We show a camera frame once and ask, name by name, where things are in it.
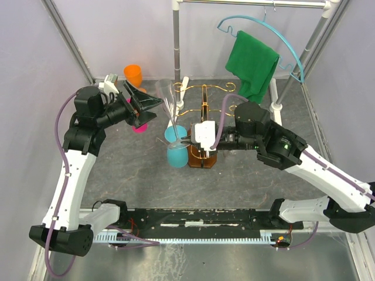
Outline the orange wine glass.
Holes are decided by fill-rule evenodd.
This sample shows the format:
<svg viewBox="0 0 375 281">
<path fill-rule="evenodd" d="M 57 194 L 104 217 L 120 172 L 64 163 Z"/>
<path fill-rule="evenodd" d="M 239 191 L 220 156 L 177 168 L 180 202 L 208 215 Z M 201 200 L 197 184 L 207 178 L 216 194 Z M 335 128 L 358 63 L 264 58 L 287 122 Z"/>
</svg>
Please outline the orange wine glass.
<svg viewBox="0 0 375 281">
<path fill-rule="evenodd" d="M 141 67 L 136 64 L 127 65 L 124 70 L 125 80 L 138 90 L 147 93 L 146 89 L 141 87 L 143 78 Z"/>
</svg>

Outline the silver clothes rail stand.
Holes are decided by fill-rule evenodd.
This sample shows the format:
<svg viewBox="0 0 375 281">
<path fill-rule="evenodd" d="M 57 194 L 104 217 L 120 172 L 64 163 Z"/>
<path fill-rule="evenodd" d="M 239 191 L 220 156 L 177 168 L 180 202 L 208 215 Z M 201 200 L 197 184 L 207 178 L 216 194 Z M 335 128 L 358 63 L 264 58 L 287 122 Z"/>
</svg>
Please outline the silver clothes rail stand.
<svg viewBox="0 0 375 281">
<path fill-rule="evenodd" d="M 172 18 L 173 18 L 173 48 L 174 48 L 174 78 L 176 82 L 182 83 L 182 93 L 178 95 L 178 109 L 182 110 L 184 106 L 184 94 L 188 89 L 189 77 L 181 77 L 180 70 L 180 27 L 179 27 L 179 10 L 180 5 L 184 3 L 183 1 L 172 1 Z M 308 58 L 311 48 L 316 43 L 319 35 L 322 33 L 322 29 L 325 26 L 328 19 L 333 16 L 333 12 L 340 4 L 339 1 L 320 1 L 320 2 L 310 2 L 310 1 L 196 1 L 200 4 L 223 4 L 223 5 L 249 5 L 249 6 L 271 6 L 273 9 L 277 7 L 282 8 L 309 8 L 309 9 L 321 9 L 322 15 L 317 23 L 312 35 L 310 36 L 303 52 L 301 53 L 299 59 L 302 62 L 302 66 L 305 66 L 304 62 Z M 270 110 L 273 113 L 276 123 L 282 124 L 282 100 L 284 99 L 287 90 L 295 80 L 289 76 L 287 84 L 282 90 L 282 93 L 278 94 L 276 79 L 272 78 L 270 81 L 270 95 L 271 95 L 271 105 Z"/>
</svg>

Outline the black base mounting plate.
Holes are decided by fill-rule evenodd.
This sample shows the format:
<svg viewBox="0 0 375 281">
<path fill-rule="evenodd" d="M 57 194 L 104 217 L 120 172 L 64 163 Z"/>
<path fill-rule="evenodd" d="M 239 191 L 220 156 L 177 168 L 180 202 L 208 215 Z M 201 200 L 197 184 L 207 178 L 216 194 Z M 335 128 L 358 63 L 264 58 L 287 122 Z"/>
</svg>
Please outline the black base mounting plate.
<svg viewBox="0 0 375 281">
<path fill-rule="evenodd" d="M 302 229 L 302 222 L 285 222 L 269 211 L 256 209 L 129 209 L 113 223 L 134 230 L 145 239 L 260 238 L 262 230 L 288 232 Z"/>
</svg>

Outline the green cloth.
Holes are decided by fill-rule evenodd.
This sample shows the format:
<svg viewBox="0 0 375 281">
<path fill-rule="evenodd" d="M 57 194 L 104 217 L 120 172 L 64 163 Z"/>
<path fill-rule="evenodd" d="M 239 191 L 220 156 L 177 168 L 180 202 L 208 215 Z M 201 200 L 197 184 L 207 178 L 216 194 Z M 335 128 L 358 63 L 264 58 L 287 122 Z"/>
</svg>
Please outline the green cloth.
<svg viewBox="0 0 375 281">
<path fill-rule="evenodd" d="M 240 79 L 238 94 L 260 104 L 275 73 L 279 57 L 272 48 L 241 30 L 225 69 Z"/>
</svg>

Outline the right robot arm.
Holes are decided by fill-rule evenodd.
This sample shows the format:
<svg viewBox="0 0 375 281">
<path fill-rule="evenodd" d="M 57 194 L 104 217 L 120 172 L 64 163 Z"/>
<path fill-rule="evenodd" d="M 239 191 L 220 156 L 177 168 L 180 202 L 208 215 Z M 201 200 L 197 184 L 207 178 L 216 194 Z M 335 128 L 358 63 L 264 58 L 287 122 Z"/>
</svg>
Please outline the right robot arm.
<svg viewBox="0 0 375 281">
<path fill-rule="evenodd" d="M 234 126 L 203 121 L 190 127 L 184 144 L 213 156 L 219 150 L 255 150 L 257 160 L 293 174 L 324 193 L 309 200 L 274 200 L 267 213 L 254 211 L 263 228 L 286 229 L 304 221 L 328 222 L 360 233 L 374 226 L 374 184 L 349 176 L 318 154 L 306 140 L 273 121 L 270 112 L 246 101 L 234 110 Z"/>
</svg>

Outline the light blue clothes hanger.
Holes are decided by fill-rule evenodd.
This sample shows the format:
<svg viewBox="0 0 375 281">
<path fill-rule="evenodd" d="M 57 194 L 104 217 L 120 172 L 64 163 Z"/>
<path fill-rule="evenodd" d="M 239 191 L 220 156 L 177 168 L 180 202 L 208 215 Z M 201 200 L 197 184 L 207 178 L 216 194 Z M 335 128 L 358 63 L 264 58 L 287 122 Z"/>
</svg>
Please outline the light blue clothes hanger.
<svg viewBox="0 0 375 281">
<path fill-rule="evenodd" d="M 276 30 L 274 27 L 272 27 L 271 25 L 267 24 L 263 20 L 259 20 L 259 19 L 256 19 L 256 18 L 253 18 L 253 17 L 250 17 L 250 16 L 244 16 L 244 15 L 228 16 L 228 17 L 222 19 L 219 22 L 219 24 L 217 25 L 216 28 L 219 31 L 221 31 L 223 33 L 228 33 L 232 37 L 235 37 L 235 38 L 237 37 L 238 33 L 234 33 L 234 29 L 233 29 L 232 25 L 228 25 L 227 29 L 223 29 L 222 28 L 223 23 L 225 21 L 227 21 L 227 20 L 230 20 L 230 19 L 244 19 L 244 20 L 249 20 L 249 21 L 255 22 L 255 23 L 257 23 L 257 24 L 259 24 L 259 25 L 267 28 L 273 34 L 275 34 L 284 43 L 284 45 L 287 47 L 287 49 L 289 50 L 289 52 L 292 54 L 292 56 L 293 56 L 293 58 L 295 59 L 295 62 L 296 62 L 296 64 L 287 64 L 285 66 L 283 66 L 281 63 L 279 63 L 279 67 L 281 69 L 283 69 L 283 70 L 290 69 L 289 75 L 292 78 L 294 78 L 296 81 L 298 81 L 299 83 L 304 83 L 305 82 L 305 73 L 304 73 L 304 68 L 302 66 L 301 60 L 297 56 L 297 54 L 296 54 L 294 48 L 292 47 L 292 45 L 290 44 L 290 42 L 287 41 L 287 39 L 278 30 Z"/>
</svg>

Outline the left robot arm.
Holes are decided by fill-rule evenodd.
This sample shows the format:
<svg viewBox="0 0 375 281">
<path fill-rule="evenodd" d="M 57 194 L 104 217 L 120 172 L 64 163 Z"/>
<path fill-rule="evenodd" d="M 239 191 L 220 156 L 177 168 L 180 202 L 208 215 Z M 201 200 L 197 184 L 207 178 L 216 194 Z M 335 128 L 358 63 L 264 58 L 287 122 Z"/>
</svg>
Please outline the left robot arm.
<svg viewBox="0 0 375 281">
<path fill-rule="evenodd" d="M 104 200 L 97 210 L 79 217 L 88 176 L 106 138 L 105 129 L 122 121 L 139 128 L 156 118 L 151 109 L 163 104 L 162 99 L 128 81 L 123 85 L 128 98 L 116 87 L 105 91 L 92 85 L 73 94 L 76 111 L 64 141 L 58 143 L 63 163 L 53 200 L 42 223 L 29 231 L 29 238 L 47 252 L 85 256 L 94 237 L 107 226 L 128 225 L 127 204 L 119 200 Z"/>
</svg>

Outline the blue wine glass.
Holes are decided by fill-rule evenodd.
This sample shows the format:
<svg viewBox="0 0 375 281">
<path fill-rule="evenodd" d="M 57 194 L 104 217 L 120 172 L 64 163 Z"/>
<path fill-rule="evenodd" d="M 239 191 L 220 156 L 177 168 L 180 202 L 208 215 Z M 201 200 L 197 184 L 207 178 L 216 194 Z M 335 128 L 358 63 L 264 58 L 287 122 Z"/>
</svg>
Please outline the blue wine glass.
<svg viewBox="0 0 375 281">
<path fill-rule="evenodd" d="M 176 135 L 173 126 L 169 126 L 164 133 L 165 139 L 169 142 L 166 157 L 170 166 L 182 168 L 187 165 L 188 149 L 183 144 L 176 144 Z"/>
</svg>

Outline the pink wine glass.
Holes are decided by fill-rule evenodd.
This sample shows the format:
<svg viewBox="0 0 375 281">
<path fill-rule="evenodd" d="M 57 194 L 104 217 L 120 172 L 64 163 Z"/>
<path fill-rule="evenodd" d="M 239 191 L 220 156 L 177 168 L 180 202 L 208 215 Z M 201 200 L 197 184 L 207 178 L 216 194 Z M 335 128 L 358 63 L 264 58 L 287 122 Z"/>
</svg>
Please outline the pink wine glass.
<svg viewBox="0 0 375 281">
<path fill-rule="evenodd" d="M 139 128 L 136 128 L 135 126 L 132 126 L 132 130 L 135 133 L 144 133 L 148 129 L 148 124 L 144 124 L 140 126 Z"/>
</svg>

